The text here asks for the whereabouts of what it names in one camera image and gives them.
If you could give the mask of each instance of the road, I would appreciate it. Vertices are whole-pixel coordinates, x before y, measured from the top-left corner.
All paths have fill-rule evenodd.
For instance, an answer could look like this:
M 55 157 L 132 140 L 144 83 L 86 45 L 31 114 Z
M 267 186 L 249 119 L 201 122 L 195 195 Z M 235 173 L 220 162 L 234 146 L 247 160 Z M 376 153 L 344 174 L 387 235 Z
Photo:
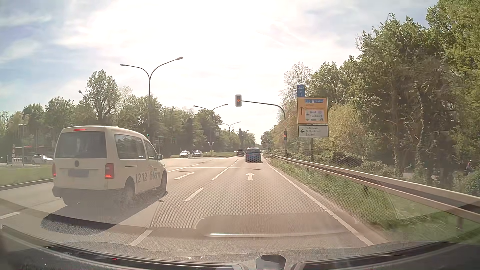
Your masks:
M 0 223 L 54 242 L 123 244 L 165 259 L 386 242 L 265 160 L 165 163 L 167 194 L 147 193 L 128 211 L 66 206 L 45 183 L 0 191 Z

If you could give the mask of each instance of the grass median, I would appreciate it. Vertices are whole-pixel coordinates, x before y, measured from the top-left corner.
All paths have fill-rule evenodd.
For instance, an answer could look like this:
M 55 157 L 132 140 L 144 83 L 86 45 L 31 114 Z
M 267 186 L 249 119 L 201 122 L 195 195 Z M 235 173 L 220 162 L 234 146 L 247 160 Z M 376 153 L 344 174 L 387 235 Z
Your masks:
M 360 222 L 379 229 L 390 241 L 465 240 L 458 237 L 457 217 L 450 213 L 374 188 L 365 188 L 343 177 L 278 159 L 270 160 L 272 166 L 337 204 Z M 463 220 L 463 232 L 475 232 L 475 242 L 478 243 L 480 224 Z
M 0 167 L 0 186 L 52 178 L 52 165 Z

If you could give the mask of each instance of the road barrier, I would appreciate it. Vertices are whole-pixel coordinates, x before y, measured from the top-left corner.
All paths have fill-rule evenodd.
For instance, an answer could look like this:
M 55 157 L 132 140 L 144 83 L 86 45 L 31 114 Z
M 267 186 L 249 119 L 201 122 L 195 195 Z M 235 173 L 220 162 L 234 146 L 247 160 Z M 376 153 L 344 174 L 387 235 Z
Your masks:
M 13 158 L 12 159 L 12 165 L 23 165 L 23 159 L 22 158 Z
M 271 154 L 270 157 L 329 175 L 340 176 L 361 184 L 364 187 L 375 188 L 401 198 L 448 212 L 458 217 L 457 228 L 460 230 L 463 227 L 463 219 L 480 223 L 480 197 L 366 172 L 285 158 L 273 154 Z

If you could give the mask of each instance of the brake light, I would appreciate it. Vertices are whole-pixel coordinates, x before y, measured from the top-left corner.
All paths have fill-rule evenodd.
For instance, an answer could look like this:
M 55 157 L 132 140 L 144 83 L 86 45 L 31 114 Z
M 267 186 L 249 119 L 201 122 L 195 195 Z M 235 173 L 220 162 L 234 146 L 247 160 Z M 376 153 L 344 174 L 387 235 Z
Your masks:
M 115 169 L 113 168 L 113 163 L 105 164 L 105 179 L 115 178 Z

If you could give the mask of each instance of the dark car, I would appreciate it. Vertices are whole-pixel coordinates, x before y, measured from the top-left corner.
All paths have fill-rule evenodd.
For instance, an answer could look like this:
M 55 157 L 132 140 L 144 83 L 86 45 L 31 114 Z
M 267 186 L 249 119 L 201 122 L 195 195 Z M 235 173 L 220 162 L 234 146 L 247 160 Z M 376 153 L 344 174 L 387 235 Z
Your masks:
M 245 154 L 245 162 L 262 162 L 262 153 L 258 147 L 249 147 L 247 148 L 247 153 Z

